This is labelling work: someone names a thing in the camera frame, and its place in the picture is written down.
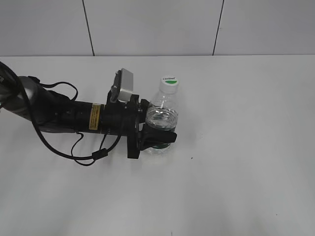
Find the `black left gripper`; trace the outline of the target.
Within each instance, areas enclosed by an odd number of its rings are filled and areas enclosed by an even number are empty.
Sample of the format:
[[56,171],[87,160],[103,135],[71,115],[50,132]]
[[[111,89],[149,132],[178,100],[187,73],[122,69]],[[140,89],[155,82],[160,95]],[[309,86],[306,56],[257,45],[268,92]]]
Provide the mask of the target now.
[[127,138],[127,158],[138,159],[140,151],[174,143],[177,134],[172,130],[160,130],[144,124],[139,131],[140,121],[146,120],[150,102],[133,94],[127,103],[111,101],[112,94],[108,93],[106,104],[101,111],[101,134],[117,136],[113,144],[107,148],[111,152],[121,137]]

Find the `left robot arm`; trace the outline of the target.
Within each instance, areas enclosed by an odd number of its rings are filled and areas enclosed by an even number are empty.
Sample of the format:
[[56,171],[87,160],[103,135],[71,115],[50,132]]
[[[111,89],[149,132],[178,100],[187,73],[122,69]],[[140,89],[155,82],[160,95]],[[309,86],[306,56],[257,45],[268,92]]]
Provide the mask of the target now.
[[44,133],[84,133],[127,138],[127,157],[137,159],[141,151],[176,141],[174,131],[162,131],[146,123],[149,102],[133,93],[133,74],[120,69],[105,104],[78,101],[53,91],[33,76],[17,76],[0,66],[0,106],[29,120],[40,140]]

